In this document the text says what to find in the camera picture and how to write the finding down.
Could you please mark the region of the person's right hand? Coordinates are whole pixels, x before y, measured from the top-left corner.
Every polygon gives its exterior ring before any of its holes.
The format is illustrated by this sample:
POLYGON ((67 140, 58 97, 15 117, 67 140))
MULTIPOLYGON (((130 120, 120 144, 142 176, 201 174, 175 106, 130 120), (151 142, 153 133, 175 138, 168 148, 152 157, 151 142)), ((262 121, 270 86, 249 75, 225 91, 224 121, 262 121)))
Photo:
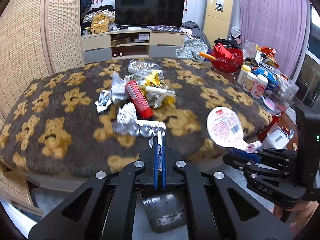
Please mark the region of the person's right hand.
POLYGON ((293 222, 290 224, 290 229, 294 236, 297 236, 300 233, 315 213, 318 206, 319 204, 317 202, 301 200, 294 208, 288 210, 290 212, 297 212, 293 222))

